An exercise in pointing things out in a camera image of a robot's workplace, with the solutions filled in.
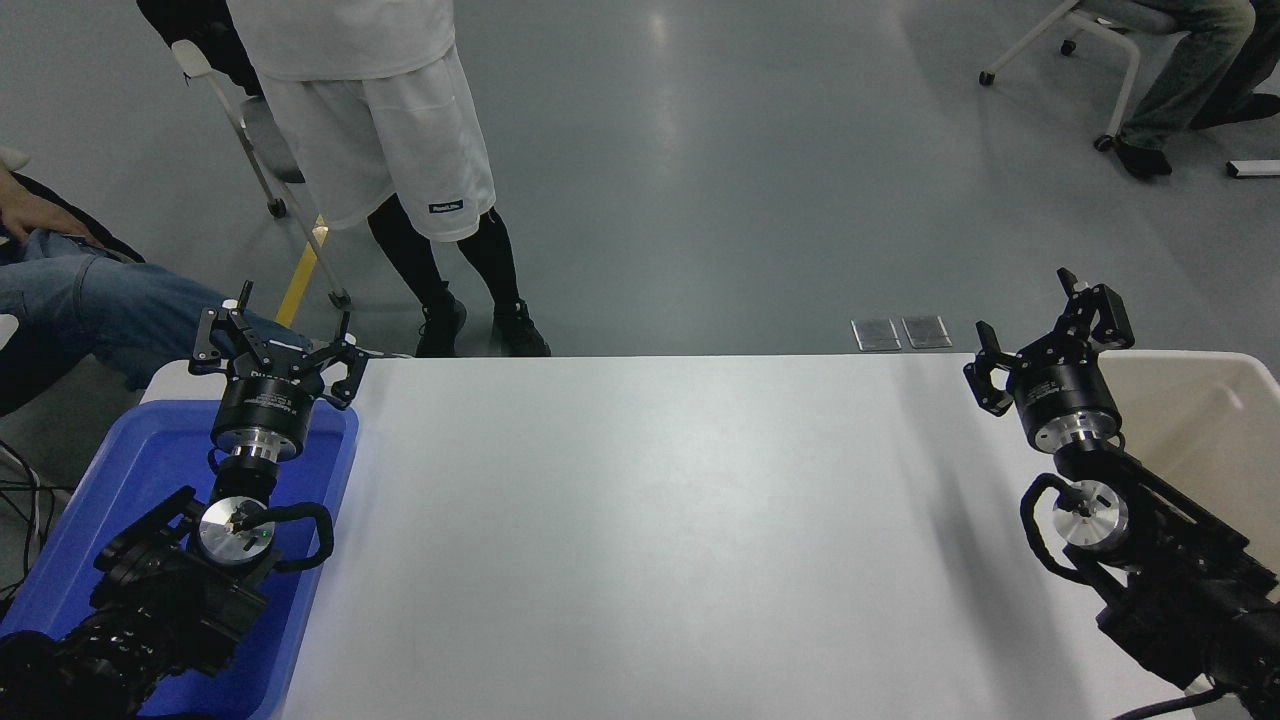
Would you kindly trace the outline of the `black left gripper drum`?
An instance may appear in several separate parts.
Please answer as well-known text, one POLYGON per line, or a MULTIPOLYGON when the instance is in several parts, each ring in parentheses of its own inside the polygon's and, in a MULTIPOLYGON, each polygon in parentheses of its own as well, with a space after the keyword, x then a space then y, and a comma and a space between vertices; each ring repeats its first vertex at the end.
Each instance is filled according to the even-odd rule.
POLYGON ((230 443, 242 430, 269 430, 303 443, 315 400, 323 395, 319 372, 278 377, 260 370, 227 369, 227 387, 212 424, 212 442, 230 443))

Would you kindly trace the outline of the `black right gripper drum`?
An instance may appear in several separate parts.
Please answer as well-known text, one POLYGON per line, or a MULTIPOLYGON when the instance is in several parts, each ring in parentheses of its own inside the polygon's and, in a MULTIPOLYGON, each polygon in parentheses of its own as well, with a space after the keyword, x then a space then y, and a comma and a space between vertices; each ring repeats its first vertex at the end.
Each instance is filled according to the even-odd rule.
POLYGON ((1019 354, 1012 369, 1012 400, 1027 436, 1038 436, 1051 421, 1085 414, 1101 420, 1102 433, 1115 436, 1121 414, 1098 365, 1100 354, 1019 354))

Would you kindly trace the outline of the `person's hand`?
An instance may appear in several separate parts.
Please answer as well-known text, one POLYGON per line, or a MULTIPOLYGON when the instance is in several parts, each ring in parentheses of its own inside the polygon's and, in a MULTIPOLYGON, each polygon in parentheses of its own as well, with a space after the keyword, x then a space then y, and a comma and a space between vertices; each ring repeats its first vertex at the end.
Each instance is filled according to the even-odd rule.
POLYGON ((19 243, 27 242, 32 231, 45 229, 79 237, 90 246, 102 247, 87 225, 65 208, 31 193, 5 164, 1 164, 1 217, 9 236, 19 243))

